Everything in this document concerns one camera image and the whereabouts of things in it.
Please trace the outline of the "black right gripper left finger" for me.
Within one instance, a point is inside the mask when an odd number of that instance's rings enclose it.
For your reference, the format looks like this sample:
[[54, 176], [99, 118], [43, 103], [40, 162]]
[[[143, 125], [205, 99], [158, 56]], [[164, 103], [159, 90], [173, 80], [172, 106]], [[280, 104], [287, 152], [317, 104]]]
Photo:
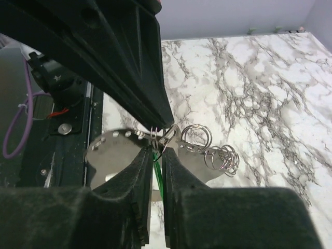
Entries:
[[141, 248], [150, 205], [87, 187], [2, 188], [1, 248]]

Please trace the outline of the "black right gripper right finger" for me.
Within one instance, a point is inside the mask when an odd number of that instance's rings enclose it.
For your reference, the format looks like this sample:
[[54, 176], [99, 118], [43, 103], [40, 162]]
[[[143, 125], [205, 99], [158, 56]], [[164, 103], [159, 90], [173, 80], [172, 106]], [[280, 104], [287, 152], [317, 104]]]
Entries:
[[281, 187], [165, 184], [168, 248], [321, 248], [301, 198]]

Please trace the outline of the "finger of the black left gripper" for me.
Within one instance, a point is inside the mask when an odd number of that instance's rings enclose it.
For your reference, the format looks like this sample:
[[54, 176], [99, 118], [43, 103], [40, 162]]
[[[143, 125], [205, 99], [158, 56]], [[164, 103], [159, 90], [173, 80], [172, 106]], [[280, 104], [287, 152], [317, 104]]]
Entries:
[[97, 88], [113, 82], [79, 41], [80, 1], [1, 1], [1, 33], [51, 57]]
[[165, 92], [160, 1], [80, 1], [79, 41], [113, 82], [100, 86], [145, 127], [174, 123]]

